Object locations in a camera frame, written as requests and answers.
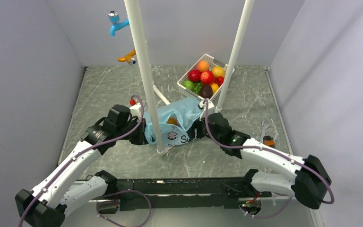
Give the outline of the blue plastic bag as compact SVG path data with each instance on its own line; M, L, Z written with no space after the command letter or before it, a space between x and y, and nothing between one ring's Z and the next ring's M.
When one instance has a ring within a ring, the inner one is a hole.
M199 100L188 97L157 109L164 147L179 146L193 139L188 131L203 113L199 103Z

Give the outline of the orange red fake peach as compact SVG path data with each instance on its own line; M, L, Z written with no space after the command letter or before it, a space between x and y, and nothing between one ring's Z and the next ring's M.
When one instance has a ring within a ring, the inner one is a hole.
M196 64L196 69L200 72L204 72L204 71L210 71L210 64L208 61L206 60L200 60L197 64Z

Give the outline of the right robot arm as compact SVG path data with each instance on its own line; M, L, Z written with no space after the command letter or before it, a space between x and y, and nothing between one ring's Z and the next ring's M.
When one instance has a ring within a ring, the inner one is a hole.
M196 120L188 129L194 139L208 137L225 154L255 161L271 168L274 174L251 169L242 180L242 192L274 192L295 197L302 205L317 210L321 204L332 204L331 179L319 158L290 155L260 143L250 135L234 130L220 113Z

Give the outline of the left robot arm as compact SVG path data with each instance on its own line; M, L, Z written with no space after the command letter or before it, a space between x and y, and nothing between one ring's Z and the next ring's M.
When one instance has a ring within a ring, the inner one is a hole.
M32 227L59 227L88 201L101 196L112 198L119 191L117 178L104 170L81 185L72 185L118 140L145 143L143 113L140 103L131 107L115 105L106 117L87 128L71 153L48 177L33 189L17 193L18 226L26 222Z

